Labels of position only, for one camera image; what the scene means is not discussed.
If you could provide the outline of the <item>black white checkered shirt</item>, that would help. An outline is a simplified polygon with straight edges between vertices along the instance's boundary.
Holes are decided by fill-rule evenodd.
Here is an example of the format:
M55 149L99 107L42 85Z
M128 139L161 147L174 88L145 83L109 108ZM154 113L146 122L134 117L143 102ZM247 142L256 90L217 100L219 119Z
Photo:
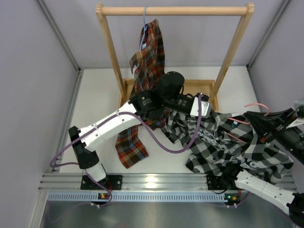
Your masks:
M234 122L229 117L248 122L242 114L211 111L209 118L201 120L185 166L193 173L221 176L229 165L235 164L267 182L278 183L291 170L293 160L273 143L259 142L250 125Z

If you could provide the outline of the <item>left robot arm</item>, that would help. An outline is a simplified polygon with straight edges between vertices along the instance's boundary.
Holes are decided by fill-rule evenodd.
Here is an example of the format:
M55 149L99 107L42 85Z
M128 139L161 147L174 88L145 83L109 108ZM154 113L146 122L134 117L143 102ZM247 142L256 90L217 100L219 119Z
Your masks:
M135 93L111 115L90 126L73 126L68 130L78 166L91 178L96 189L107 185L107 173L96 149L109 138L145 121L159 119L165 109L201 117L201 97L183 95L184 82L180 73L168 72L156 85Z

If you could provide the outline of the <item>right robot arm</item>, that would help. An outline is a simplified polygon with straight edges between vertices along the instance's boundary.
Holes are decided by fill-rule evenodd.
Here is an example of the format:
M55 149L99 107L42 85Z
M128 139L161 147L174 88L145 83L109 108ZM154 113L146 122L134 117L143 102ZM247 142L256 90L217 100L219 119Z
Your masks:
M227 162L220 181L225 189L251 192L281 209L293 223L304 226L304 195L285 190L276 184L291 169L292 159L274 142L304 162L304 108L297 106L280 112L229 114L229 121L239 122L238 129L249 137L241 155Z

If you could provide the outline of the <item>pink wire hanger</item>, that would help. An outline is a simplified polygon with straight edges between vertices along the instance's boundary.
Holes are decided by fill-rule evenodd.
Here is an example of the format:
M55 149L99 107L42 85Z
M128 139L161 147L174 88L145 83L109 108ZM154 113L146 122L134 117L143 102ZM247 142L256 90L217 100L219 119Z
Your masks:
M250 104L245 105L244 107L250 107L250 106L253 106L253 105L258 105L258 106L264 107L266 109L266 113L264 114L264 116L269 115L270 109L268 108L268 106L266 106L265 104L262 104L262 103L250 103ZM234 122L240 123L240 124L251 125L250 122L240 121L240 120L232 118L232 117L229 117L228 119L232 120ZM234 136L234 135L232 135L230 133L227 133L227 135L230 136L230 137L232 137L232 138L234 138L234 139L236 139L236 140L238 140L239 142L245 143L245 141L237 138L236 136Z

